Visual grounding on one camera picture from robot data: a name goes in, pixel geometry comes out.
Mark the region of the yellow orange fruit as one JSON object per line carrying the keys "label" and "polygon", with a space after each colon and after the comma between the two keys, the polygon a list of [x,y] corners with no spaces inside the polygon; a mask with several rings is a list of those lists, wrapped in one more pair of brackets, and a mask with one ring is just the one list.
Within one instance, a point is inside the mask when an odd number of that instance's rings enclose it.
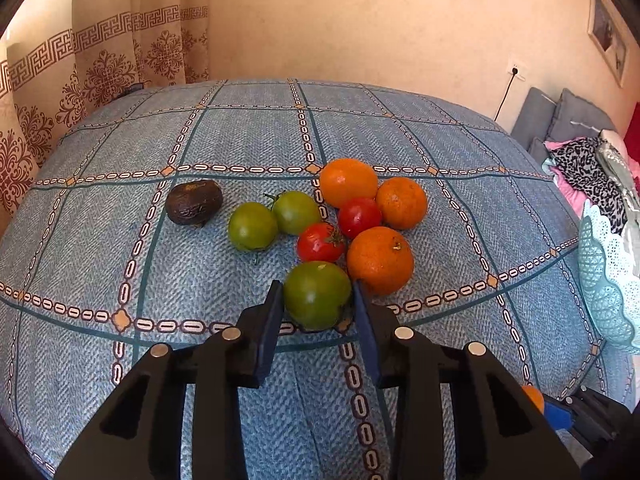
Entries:
{"label": "yellow orange fruit", "polygon": [[526,396],[529,397],[529,400],[535,404],[537,410],[544,414],[544,395],[532,385],[522,385],[522,389]]}

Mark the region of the orange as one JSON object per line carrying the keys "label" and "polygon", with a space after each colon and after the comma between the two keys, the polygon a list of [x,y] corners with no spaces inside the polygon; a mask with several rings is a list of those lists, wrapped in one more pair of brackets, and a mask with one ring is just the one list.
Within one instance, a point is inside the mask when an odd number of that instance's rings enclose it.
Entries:
{"label": "orange", "polygon": [[375,197],[383,222],[397,231],[410,230],[426,216],[427,197],[423,188],[405,177],[386,180]]}
{"label": "orange", "polygon": [[373,168],[354,158],[329,162],[320,172],[320,191],[330,206],[341,208],[353,198],[375,198],[378,175]]}
{"label": "orange", "polygon": [[358,234],[349,245],[346,263],[349,276],[362,281],[373,296],[398,292],[408,283],[414,269],[409,243],[387,226]]}

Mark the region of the white wall socket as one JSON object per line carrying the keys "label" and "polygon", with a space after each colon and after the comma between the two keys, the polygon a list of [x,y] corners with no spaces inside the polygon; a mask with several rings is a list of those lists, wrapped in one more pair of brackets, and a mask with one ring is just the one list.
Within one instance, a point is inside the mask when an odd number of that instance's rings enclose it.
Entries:
{"label": "white wall socket", "polygon": [[516,60],[515,58],[510,58],[506,71],[515,79],[526,81],[528,68],[525,63]]}

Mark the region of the dark brown avocado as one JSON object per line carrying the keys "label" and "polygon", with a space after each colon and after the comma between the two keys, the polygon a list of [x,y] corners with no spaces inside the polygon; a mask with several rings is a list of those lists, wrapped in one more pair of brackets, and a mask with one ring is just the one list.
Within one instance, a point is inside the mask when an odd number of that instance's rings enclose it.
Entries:
{"label": "dark brown avocado", "polygon": [[213,180],[198,180],[174,186],[169,192],[165,211],[178,226],[204,226],[224,202],[221,187]]}

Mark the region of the light blue plastic basket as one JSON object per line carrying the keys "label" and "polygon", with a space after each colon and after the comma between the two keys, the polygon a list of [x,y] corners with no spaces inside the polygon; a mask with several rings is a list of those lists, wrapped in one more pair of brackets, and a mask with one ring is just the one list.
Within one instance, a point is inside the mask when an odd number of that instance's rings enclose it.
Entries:
{"label": "light blue plastic basket", "polygon": [[582,296],[600,335],[613,347],[639,352],[639,252],[625,247],[599,207],[585,202],[578,233]]}

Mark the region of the red tomato front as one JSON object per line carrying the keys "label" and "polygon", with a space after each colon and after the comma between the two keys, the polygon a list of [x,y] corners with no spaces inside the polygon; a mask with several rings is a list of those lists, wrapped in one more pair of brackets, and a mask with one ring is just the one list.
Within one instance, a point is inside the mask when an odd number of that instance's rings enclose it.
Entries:
{"label": "red tomato front", "polygon": [[320,222],[308,226],[299,235],[296,252],[303,262],[336,263],[344,254],[346,242],[340,230],[331,223]]}

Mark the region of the red headboard panel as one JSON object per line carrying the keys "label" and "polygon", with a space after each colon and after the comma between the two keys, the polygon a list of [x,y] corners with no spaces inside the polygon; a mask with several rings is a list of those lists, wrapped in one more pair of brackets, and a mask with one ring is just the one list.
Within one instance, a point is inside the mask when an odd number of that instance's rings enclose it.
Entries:
{"label": "red headboard panel", "polygon": [[624,136],[628,156],[640,162],[640,102],[634,107],[627,131]]}

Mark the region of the framed wall picture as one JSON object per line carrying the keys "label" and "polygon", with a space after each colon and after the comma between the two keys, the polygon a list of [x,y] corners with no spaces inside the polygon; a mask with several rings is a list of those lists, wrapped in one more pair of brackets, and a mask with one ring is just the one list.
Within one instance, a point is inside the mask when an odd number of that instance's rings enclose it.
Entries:
{"label": "framed wall picture", "polygon": [[588,36],[604,58],[616,84],[623,87],[628,49],[604,0],[590,0]]}

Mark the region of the red tomato back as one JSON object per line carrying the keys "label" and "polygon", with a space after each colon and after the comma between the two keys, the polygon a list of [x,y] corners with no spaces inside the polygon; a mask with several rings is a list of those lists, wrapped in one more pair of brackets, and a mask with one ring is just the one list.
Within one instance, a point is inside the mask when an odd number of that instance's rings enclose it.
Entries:
{"label": "red tomato back", "polygon": [[344,237],[354,240],[363,231],[382,226],[382,212],[374,198],[353,198],[341,206],[337,224]]}

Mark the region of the blue patterned bedspread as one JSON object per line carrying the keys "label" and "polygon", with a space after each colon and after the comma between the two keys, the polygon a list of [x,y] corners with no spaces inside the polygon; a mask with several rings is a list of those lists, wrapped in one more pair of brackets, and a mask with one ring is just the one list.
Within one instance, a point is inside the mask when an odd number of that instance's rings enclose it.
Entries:
{"label": "blue patterned bedspread", "polygon": [[[584,385],[634,405],[634,367],[582,300],[578,219],[541,166],[487,117],[360,84],[201,82],[120,96],[68,130],[1,240],[1,417],[51,478],[100,404],[157,342],[185,347],[233,323],[296,265],[295,240],[240,252],[232,211],[309,195],[354,158],[423,188],[406,233],[414,272],[384,298],[432,341],[483,341],[519,382]],[[178,226],[171,189],[213,180],[224,202]]]}

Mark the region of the beige patterned curtain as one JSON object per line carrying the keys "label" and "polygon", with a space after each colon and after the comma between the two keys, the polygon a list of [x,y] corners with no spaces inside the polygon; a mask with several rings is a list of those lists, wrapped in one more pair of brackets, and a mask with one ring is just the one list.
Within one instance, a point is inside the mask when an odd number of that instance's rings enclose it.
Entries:
{"label": "beige patterned curtain", "polygon": [[88,114],[208,77],[208,0],[24,0],[1,37],[1,223]]}

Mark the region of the orange front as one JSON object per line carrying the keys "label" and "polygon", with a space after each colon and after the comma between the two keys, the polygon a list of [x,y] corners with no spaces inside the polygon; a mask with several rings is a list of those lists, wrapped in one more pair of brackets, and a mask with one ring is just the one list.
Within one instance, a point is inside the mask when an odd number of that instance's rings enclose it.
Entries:
{"label": "orange front", "polygon": [[349,245],[346,263],[349,276],[362,281],[373,296],[398,292],[408,283],[414,269],[409,243],[387,226],[358,234]]}

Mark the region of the grey green cloth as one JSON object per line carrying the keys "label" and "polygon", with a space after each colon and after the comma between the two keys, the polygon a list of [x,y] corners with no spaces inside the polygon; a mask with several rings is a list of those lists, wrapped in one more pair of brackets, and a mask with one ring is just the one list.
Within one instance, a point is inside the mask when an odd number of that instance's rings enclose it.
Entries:
{"label": "grey green cloth", "polygon": [[639,195],[634,184],[634,178],[623,159],[623,156],[614,146],[605,140],[601,140],[597,154],[598,161],[604,172],[614,182],[623,197],[623,204],[627,220],[639,222]]}

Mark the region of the pink blanket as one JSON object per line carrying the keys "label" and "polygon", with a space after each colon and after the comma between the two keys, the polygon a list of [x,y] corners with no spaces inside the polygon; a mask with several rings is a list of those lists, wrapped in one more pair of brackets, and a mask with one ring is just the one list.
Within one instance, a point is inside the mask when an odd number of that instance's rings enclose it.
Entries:
{"label": "pink blanket", "polygon": [[578,218],[582,216],[585,201],[589,200],[600,207],[601,214],[610,219],[617,232],[626,222],[626,214],[620,191],[614,190],[615,185],[608,180],[597,160],[596,151],[601,140],[608,141],[622,155],[634,185],[639,188],[639,163],[628,155],[623,139],[613,130],[560,142],[545,140],[548,157],[542,166],[552,174],[554,183]]}

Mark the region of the large green tomato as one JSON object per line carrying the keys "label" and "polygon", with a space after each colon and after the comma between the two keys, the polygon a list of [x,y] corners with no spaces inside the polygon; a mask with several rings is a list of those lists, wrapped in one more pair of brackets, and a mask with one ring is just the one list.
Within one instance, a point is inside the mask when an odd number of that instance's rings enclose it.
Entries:
{"label": "large green tomato", "polygon": [[290,271],[283,290],[288,316],[306,332],[323,332],[341,321],[352,282],[334,263],[309,261]]}

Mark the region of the black white leopard cloth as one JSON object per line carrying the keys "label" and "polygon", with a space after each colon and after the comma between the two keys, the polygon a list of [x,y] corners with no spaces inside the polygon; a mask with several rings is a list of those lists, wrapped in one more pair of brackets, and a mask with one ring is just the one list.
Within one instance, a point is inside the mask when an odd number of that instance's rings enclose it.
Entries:
{"label": "black white leopard cloth", "polygon": [[550,148],[549,153],[567,183],[597,205],[610,220],[612,232],[620,234],[627,222],[623,197],[597,159],[599,144],[599,138],[583,138]]}

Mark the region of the red tomato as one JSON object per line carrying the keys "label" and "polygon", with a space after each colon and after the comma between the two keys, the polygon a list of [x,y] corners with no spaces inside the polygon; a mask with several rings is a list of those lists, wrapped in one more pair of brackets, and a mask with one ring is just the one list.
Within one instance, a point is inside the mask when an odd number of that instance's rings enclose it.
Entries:
{"label": "red tomato", "polygon": [[382,212],[374,198],[353,198],[341,206],[337,224],[344,237],[354,240],[363,231],[382,226]]}
{"label": "red tomato", "polygon": [[303,262],[336,263],[344,254],[346,242],[340,230],[331,223],[320,222],[308,226],[299,235],[296,252]]}

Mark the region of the grey cushion stack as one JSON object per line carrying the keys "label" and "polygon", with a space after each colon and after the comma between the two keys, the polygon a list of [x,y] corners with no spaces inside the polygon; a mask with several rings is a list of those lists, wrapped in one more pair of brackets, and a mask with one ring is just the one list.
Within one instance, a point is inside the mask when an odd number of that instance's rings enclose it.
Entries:
{"label": "grey cushion stack", "polygon": [[528,90],[511,136],[539,165],[549,157],[546,142],[564,143],[575,138],[596,138],[614,124],[600,107],[563,89],[552,100],[536,87]]}

